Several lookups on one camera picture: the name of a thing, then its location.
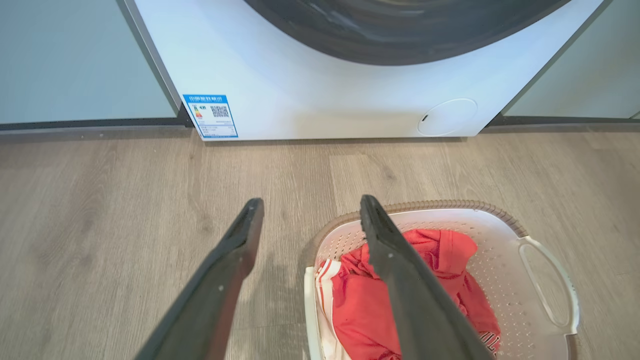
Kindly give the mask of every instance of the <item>beige braided rim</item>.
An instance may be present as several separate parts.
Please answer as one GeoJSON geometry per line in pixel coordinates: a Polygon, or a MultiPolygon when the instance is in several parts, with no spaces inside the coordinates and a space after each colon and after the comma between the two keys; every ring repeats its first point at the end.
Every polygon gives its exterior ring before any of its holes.
{"type": "MultiPolygon", "coordinates": [[[[506,211],[491,205],[487,204],[483,201],[476,200],[429,200],[429,201],[413,201],[413,202],[402,202],[400,204],[393,204],[384,206],[387,214],[393,213],[404,213],[405,211],[414,211],[414,210],[427,210],[427,209],[473,209],[473,210],[481,210],[492,214],[505,222],[519,237],[527,236],[527,231],[520,225],[520,222],[512,217],[506,211]]],[[[318,234],[313,239],[313,246],[311,246],[312,253],[307,256],[307,266],[314,266],[316,263],[316,255],[320,244],[324,238],[329,235],[335,228],[340,225],[346,224],[348,222],[352,222],[354,220],[358,220],[360,218],[360,213],[358,211],[354,211],[352,213],[344,214],[339,216],[328,224],[326,224],[322,230],[318,232],[318,234]]]]}

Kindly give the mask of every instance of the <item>white plastic basket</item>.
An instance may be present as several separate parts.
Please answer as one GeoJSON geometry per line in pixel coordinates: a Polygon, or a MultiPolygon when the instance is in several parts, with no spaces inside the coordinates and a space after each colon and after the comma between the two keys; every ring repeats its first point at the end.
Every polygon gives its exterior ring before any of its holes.
{"type": "MultiPolygon", "coordinates": [[[[478,251],[467,270],[482,286],[502,332],[498,359],[566,360],[571,356],[569,335],[579,322],[578,299],[558,260],[522,229],[517,220],[495,206],[478,201],[427,201],[385,207],[401,232],[449,229],[469,235],[478,251]],[[527,260],[537,253],[561,285],[566,321],[557,320],[527,260]]],[[[305,271],[305,316],[311,360],[322,360],[317,322],[314,274],[326,259],[361,247],[364,234],[358,213],[329,223],[317,236],[317,251],[305,271]]]]}

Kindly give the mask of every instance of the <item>washing machine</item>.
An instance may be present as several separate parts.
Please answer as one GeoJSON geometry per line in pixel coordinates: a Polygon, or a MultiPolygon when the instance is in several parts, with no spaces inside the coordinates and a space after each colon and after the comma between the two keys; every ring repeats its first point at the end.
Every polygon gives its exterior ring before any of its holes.
{"type": "Polygon", "coordinates": [[[205,141],[474,136],[602,0],[134,0],[205,141]]]}

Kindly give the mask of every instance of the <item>wooden floor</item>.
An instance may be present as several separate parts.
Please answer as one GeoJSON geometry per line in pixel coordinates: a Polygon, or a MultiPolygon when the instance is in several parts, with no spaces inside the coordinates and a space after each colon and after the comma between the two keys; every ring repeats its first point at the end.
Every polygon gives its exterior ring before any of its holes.
{"type": "Polygon", "coordinates": [[[510,211],[575,284],[579,359],[640,353],[638,132],[207,145],[186,129],[0,136],[0,189],[2,359],[132,358],[251,197],[266,215],[227,358],[308,359],[304,255],[363,193],[510,211]]]}

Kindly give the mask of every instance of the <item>washing machine door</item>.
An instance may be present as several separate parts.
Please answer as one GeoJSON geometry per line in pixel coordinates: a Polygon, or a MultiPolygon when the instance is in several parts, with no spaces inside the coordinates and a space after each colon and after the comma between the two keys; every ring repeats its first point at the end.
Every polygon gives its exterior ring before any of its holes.
{"type": "Polygon", "coordinates": [[[569,0],[245,0],[294,39],[371,65],[442,60],[489,45],[569,0]]]}

